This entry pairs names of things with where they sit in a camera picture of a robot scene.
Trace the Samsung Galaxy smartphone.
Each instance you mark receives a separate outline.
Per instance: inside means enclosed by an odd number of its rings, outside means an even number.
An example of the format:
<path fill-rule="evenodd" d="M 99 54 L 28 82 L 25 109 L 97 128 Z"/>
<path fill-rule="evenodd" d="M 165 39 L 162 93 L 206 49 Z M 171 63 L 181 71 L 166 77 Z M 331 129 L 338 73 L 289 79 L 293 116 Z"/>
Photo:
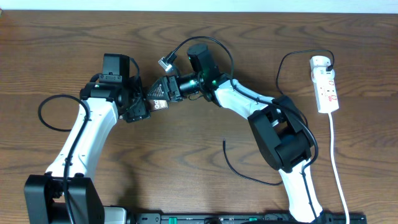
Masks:
<path fill-rule="evenodd" d="M 151 112 L 167 109 L 169 107 L 167 100 L 149 100 L 148 103 Z"/>

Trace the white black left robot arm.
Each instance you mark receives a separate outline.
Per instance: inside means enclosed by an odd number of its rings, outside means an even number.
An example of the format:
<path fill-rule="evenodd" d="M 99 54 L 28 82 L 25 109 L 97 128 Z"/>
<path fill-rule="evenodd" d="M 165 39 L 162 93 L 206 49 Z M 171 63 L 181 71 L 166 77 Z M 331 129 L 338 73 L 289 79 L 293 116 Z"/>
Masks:
<path fill-rule="evenodd" d="M 119 206 L 104 206 L 94 177 L 105 141 L 119 119 L 128 123 L 150 116 L 141 78 L 130 75 L 136 61 L 127 55 L 105 54 L 103 71 L 81 89 L 75 124 L 42 175 L 30 175 L 24 186 L 31 223 L 134 223 Z"/>

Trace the white power strip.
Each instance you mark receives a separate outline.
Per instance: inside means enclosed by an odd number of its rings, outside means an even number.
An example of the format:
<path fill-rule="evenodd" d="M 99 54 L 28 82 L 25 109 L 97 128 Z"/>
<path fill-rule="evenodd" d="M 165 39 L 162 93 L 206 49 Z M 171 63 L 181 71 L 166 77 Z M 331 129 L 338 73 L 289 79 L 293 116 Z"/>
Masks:
<path fill-rule="evenodd" d="M 335 86 L 335 71 L 328 71 L 331 61 L 328 57 L 316 55 L 310 59 L 311 79 L 315 90 L 317 110 L 328 114 L 339 109 Z"/>

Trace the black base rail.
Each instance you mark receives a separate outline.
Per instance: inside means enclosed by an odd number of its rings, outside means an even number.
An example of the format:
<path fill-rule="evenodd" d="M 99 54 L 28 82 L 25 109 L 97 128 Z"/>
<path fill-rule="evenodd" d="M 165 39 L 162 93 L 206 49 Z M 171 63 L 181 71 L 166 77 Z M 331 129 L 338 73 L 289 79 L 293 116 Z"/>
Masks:
<path fill-rule="evenodd" d="M 365 215 L 349 215 L 351 224 L 367 224 Z M 265 213 L 265 214 L 160 214 L 160 213 L 137 213 L 130 223 L 137 224 L 239 224 L 239 223 L 319 223 L 340 224 L 346 223 L 344 215 L 323 213 L 311 222 L 300 222 L 288 213 Z"/>

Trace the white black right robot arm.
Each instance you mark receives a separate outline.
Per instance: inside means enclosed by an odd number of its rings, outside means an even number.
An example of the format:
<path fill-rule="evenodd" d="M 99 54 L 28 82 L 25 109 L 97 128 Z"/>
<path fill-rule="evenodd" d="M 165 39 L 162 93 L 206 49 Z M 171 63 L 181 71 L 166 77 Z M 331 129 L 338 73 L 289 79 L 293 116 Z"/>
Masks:
<path fill-rule="evenodd" d="M 259 151 L 278 171 L 295 220 L 311 223 L 323 213 L 317 200 L 310 166 L 318 157 L 318 144 L 293 101 L 258 94 L 242 86 L 232 73 L 223 73 L 206 44 L 187 50 L 193 72 L 164 76 L 146 91 L 148 100 L 179 102 L 196 93 L 221 108 L 234 111 L 249 123 Z"/>

